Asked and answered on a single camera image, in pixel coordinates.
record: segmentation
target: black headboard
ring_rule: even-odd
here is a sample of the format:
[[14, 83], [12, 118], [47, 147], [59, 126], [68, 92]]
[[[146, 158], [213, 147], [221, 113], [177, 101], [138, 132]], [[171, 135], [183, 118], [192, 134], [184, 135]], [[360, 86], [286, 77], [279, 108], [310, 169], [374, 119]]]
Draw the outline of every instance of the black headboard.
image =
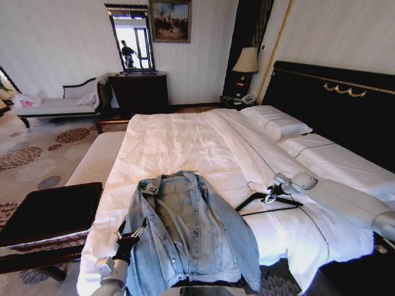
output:
[[395, 172], [394, 75], [277, 61], [263, 104]]

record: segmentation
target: painting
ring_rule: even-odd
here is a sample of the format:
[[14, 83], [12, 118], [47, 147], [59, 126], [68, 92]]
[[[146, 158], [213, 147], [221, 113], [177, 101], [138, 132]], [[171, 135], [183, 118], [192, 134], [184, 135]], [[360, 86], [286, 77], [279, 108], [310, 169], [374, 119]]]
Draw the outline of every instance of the painting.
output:
[[191, 42], [191, 1], [150, 0], [154, 42]]

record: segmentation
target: table lamp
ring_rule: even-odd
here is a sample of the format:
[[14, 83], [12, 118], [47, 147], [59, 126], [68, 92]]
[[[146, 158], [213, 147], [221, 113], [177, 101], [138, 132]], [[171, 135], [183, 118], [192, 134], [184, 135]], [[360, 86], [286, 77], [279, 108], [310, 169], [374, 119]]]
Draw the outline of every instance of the table lamp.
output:
[[236, 82], [236, 97], [245, 95], [248, 92], [252, 74], [258, 72], [257, 51], [257, 47], [243, 48], [236, 65], [232, 69], [235, 72], [242, 73]]

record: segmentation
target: denim jacket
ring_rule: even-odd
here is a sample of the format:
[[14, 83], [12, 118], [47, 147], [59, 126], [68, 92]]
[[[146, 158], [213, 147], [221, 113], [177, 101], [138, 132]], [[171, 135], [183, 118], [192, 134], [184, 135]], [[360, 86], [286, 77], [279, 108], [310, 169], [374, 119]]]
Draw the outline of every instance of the denim jacket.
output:
[[201, 176], [179, 171], [140, 181], [124, 232], [139, 228], [144, 217], [147, 230], [133, 247], [128, 268], [132, 295], [156, 296], [187, 278], [236, 282], [241, 274], [259, 289], [252, 231]]

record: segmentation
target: wooden dresser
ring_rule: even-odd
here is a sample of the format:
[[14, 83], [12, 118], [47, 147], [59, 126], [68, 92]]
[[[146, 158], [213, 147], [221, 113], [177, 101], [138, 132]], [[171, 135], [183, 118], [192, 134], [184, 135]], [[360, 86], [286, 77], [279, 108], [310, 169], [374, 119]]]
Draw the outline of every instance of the wooden dresser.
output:
[[122, 72], [109, 78], [122, 113], [168, 112], [165, 72]]

